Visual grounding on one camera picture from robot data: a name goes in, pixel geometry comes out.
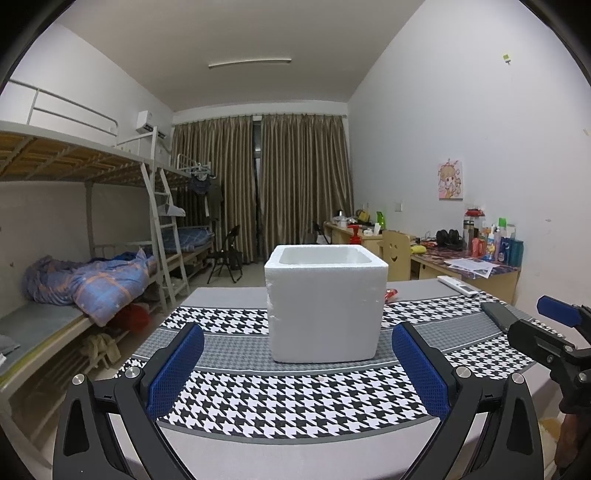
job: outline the white wall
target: white wall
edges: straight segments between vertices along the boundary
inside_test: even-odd
[[[170,132],[173,112],[100,51],[60,24],[53,24],[31,46],[12,75],[15,80],[49,90],[119,122],[119,137],[137,135],[137,115],[149,110],[154,122]],[[26,123],[34,91],[8,84],[0,95],[0,119]],[[109,129],[110,122],[78,107],[40,94],[38,105]],[[34,112],[31,125],[113,145],[114,138],[74,122]],[[150,142],[142,140],[143,156],[150,154]],[[137,142],[129,145],[137,152]]]
[[[349,129],[357,205],[418,235],[483,205],[525,241],[519,308],[591,303],[591,255],[577,253],[591,236],[591,89],[518,0],[426,0],[352,96]],[[448,158],[463,161],[463,202],[437,199]]]
[[[141,110],[149,109],[168,128],[172,123],[173,113],[169,108],[61,25],[52,25],[33,44],[13,78],[116,118],[122,137],[136,134],[135,121]],[[25,123],[32,98],[32,92],[9,84],[0,96],[0,119]],[[72,116],[79,113],[47,99],[41,100],[40,106]],[[83,114],[78,118],[88,119]],[[34,113],[31,124],[112,144],[108,135],[95,134],[86,127],[51,119],[39,112]],[[147,155],[146,148],[142,153]],[[144,189],[96,185],[93,203],[96,243],[150,237]],[[22,274],[44,255],[61,260],[89,259],[84,185],[0,183],[0,316],[22,305]]]
[[[347,115],[347,104],[327,100],[294,100],[292,102],[240,103],[238,105],[212,105],[175,112],[173,124],[197,122],[210,118],[234,115],[260,115],[261,113],[316,113],[321,115]],[[345,137],[349,146],[349,121],[343,118]]]

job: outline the ceiling light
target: ceiling light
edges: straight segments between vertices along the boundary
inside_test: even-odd
[[[247,63],[282,63],[289,64],[291,59],[288,58],[273,58],[273,59],[250,59],[250,60],[234,60],[234,61],[221,61],[219,63],[210,63],[209,69],[216,69],[218,67],[227,67],[229,65],[243,65]]]

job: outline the green bottle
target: green bottle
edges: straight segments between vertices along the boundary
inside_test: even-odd
[[[384,214],[382,212],[375,212],[376,214],[376,223],[382,227],[382,230],[386,230],[386,219],[384,218]]]

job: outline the wooden chair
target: wooden chair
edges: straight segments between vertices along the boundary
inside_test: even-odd
[[[392,230],[382,232],[383,259],[388,264],[388,281],[410,280],[410,238]]]

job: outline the red cloth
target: red cloth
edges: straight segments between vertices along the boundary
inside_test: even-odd
[[[135,303],[123,307],[113,319],[109,326],[129,330],[130,332],[141,332],[150,323],[150,314],[145,308]]]

